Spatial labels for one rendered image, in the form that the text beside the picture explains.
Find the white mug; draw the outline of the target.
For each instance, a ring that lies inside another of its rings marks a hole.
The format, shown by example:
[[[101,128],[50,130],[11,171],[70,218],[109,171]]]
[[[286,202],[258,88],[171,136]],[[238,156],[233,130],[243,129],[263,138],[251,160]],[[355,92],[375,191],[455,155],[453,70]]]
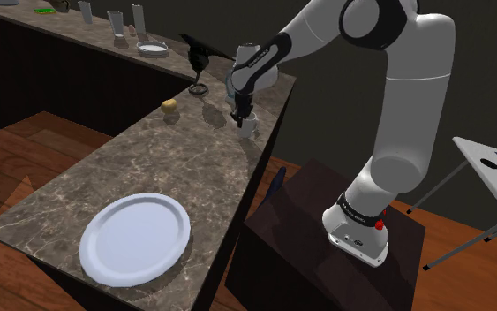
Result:
[[[258,116],[251,112],[250,115],[242,121],[242,125],[237,129],[237,135],[240,138],[248,139],[250,138],[258,129],[260,120]]]

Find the dark blue bottle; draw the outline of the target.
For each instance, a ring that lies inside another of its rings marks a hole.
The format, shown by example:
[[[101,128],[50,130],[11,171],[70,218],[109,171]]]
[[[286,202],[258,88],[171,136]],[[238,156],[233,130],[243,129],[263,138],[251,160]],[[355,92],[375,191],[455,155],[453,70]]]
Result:
[[[281,187],[282,187],[282,184],[283,184],[283,181],[284,181],[284,177],[285,177],[285,174],[286,174],[286,167],[283,166],[281,167],[278,172],[275,174],[274,178],[272,179],[268,189],[267,189],[267,192],[266,192],[266,195],[264,197],[264,199],[262,200],[262,202],[260,203],[260,207],[274,194],[276,193]]]

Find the small white dish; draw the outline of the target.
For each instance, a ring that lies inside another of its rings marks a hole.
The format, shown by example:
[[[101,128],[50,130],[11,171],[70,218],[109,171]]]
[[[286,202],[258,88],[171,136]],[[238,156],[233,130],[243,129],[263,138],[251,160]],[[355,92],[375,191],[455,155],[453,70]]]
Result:
[[[138,42],[136,47],[143,57],[166,57],[169,54],[169,48],[165,42]]]

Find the tall clear glass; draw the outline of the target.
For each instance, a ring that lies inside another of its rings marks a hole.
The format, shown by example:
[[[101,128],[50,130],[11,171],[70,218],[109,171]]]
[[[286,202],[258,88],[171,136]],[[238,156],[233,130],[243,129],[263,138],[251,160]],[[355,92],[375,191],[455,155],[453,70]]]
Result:
[[[87,24],[92,24],[93,23],[93,15],[92,15],[92,10],[91,10],[91,4],[88,1],[78,1],[79,9],[82,14],[83,20]]]
[[[124,19],[120,11],[107,11],[111,29],[115,37],[124,36]]]
[[[144,9],[141,4],[132,5],[132,16],[134,19],[134,27],[138,34],[144,34],[146,32],[146,24],[144,17]]]

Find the dark robot stand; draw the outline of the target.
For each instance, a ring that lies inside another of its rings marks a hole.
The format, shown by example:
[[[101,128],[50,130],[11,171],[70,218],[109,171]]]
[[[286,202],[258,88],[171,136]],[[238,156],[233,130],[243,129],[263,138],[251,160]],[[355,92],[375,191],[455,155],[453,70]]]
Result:
[[[389,250],[372,268],[321,222],[348,181],[314,159],[245,220],[225,281],[247,311],[416,311],[425,227],[389,207]]]

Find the large white plate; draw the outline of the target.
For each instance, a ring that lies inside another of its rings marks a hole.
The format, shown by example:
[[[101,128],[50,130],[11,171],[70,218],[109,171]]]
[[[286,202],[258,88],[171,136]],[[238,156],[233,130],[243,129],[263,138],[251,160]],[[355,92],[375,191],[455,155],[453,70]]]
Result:
[[[133,287],[176,264],[190,235],[190,218],[179,202],[136,193],[110,203],[90,221],[80,239],[79,260],[96,283]]]

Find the white folding table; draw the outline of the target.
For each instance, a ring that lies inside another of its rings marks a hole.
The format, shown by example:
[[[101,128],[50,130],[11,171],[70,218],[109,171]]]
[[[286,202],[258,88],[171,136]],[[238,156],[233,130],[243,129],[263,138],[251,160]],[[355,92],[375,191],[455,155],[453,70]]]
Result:
[[[470,166],[480,177],[487,189],[497,200],[497,148],[489,147],[487,145],[477,143],[472,140],[467,140],[461,137],[454,137],[452,141],[456,144],[460,152],[463,154],[465,160],[460,163],[452,172],[450,172],[441,182],[434,186],[427,194],[413,204],[407,211],[410,214],[414,209],[418,208],[424,201],[426,201],[432,194],[438,191],[445,185],[451,178],[453,178],[461,169]],[[427,263],[423,270],[429,270],[437,264],[447,260],[451,256],[458,254],[469,246],[474,245],[480,240],[488,242],[497,238],[497,224],[492,228],[484,231],[477,237],[465,242],[454,250],[444,254],[433,262]]]

